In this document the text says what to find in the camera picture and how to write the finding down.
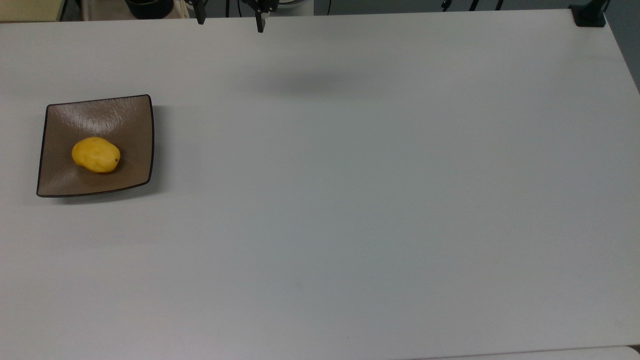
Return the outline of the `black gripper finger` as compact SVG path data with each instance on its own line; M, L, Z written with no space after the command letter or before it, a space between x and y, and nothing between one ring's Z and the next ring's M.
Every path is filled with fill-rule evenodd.
M192 8L195 18L199 25L203 25L206 20L206 4L207 0L186 0L186 5Z
M271 13L276 12L279 7L278 0L242 0L241 2L254 11L259 34L265 31L266 19L270 17Z

